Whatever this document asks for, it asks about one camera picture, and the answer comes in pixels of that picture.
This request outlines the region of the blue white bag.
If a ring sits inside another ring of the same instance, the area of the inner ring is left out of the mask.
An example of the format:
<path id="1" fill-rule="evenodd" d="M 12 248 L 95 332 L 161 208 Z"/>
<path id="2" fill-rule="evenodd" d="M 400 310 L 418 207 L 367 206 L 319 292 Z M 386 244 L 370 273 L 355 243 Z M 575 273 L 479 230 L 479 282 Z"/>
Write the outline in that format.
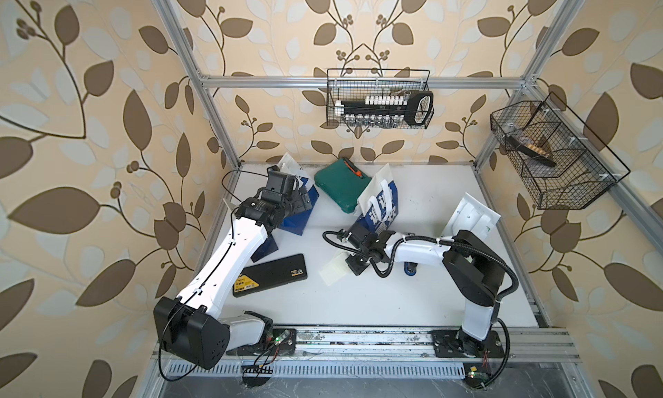
<path id="1" fill-rule="evenodd" d="M 386 231 L 399 213 L 398 188 L 390 165 L 383 166 L 357 199 L 362 218 L 371 232 Z"/>
<path id="2" fill-rule="evenodd" d="M 314 178 L 300 166 L 290 154 L 285 154 L 277 166 L 287 175 L 293 175 L 297 180 L 297 189 L 294 193 L 295 208 L 291 215 L 285 218 L 279 228 L 286 232 L 302 236 L 306 225 L 319 199 L 319 192 L 314 186 Z"/>

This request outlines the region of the blue black stapler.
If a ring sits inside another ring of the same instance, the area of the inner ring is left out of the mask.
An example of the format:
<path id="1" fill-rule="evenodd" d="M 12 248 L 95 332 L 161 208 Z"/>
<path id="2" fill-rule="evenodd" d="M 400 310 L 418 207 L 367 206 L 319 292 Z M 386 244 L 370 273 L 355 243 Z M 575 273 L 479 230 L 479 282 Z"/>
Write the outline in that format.
<path id="1" fill-rule="evenodd" d="M 414 276 L 417 273 L 417 263 L 406 262 L 404 263 L 404 272 L 408 276 Z"/>

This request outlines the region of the white receipt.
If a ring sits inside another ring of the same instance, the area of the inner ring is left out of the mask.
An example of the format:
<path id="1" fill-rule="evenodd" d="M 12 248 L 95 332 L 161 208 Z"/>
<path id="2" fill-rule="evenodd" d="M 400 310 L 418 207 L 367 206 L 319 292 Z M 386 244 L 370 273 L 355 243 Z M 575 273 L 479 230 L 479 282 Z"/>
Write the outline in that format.
<path id="1" fill-rule="evenodd" d="M 343 254 L 335 256 L 319 270 L 319 276 L 327 287 L 331 287 L 350 273 L 350 269 L 345 263 L 345 259 L 346 256 Z"/>

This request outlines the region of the green white bag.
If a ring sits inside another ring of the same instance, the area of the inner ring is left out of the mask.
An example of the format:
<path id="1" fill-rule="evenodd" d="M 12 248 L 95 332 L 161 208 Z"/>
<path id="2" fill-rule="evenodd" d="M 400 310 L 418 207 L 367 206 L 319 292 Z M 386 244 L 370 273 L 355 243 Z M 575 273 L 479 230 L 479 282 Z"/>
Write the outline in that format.
<path id="1" fill-rule="evenodd" d="M 483 242 L 497 227 L 501 215 L 479 200 L 465 193 L 442 232 L 443 237 L 452 237 L 460 231 L 472 232 Z"/>

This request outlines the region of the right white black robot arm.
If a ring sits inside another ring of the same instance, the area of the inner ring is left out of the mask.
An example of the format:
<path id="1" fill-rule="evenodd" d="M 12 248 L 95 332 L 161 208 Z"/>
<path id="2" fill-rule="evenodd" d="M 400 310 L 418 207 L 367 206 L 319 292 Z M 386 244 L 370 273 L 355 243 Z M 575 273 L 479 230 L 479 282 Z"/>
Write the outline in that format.
<path id="1" fill-rule="evenodd" d="M 346 263 L 355 275 L 371 267 L 390 276 L 397 263 L 408 275 L 420 264 L 442 266 L 464 296 L 464 319 L 454 335 L 433 337 L 440 351 L 468 358 L 488 354 L 491 329 L 498 322 L 503 298 L 519 289 L 514 270 L 477 235 L 460 230 L 452 237 L 426 237 L 370 231 L 357 222 L 348 230 L 324 232 L 328 244 L 347 251 Z"/>

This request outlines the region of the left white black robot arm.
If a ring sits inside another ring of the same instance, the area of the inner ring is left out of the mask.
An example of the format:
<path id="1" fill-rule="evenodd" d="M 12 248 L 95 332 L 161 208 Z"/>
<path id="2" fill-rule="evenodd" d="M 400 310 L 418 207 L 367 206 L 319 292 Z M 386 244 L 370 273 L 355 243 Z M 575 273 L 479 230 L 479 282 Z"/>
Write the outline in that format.
<path id="1" fill-rule="evenodd" d="M 273 230 L 311 207 L 298 176 L 268 168 L 266 185 L 230 211 L 230 230 L 202 270 L 174 299 L 162 297 L 157 302 L 158 352 L 210 370 L 229 350 L 255 346 L 270 351 L 270 318 L 253 312 L 224 318 L 222 309 L 250 258 Z"/>

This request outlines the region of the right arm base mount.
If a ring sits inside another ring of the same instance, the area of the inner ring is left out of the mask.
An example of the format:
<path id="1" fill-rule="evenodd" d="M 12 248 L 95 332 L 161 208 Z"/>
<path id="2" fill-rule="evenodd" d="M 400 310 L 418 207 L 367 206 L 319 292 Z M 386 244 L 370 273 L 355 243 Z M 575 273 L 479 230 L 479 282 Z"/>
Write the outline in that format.
<path id="1" fill-rule="evenodd" d="M 493 325 L 489 326 L 486 339 L 477 340 L 461 327 L 436 329 L 430 332 L 436 358 L 503 358 L 504 346 Z"/>

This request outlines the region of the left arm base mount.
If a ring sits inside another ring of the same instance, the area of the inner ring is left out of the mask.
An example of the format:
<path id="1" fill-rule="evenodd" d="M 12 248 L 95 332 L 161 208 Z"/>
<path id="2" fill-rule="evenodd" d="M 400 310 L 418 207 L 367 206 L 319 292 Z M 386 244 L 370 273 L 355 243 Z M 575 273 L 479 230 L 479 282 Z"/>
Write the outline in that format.
<path id="1" fill-rule="evenodd" d="M 223 322 L 229 326 L 231 334 L 226 355 L 257 357 L 271 348 L 278 349 L 280 356 L 295 353 L 297 330 L 275 328 L 274 321 L 267 316 L 246 311 L 237 317 L 223 319 Z"/>

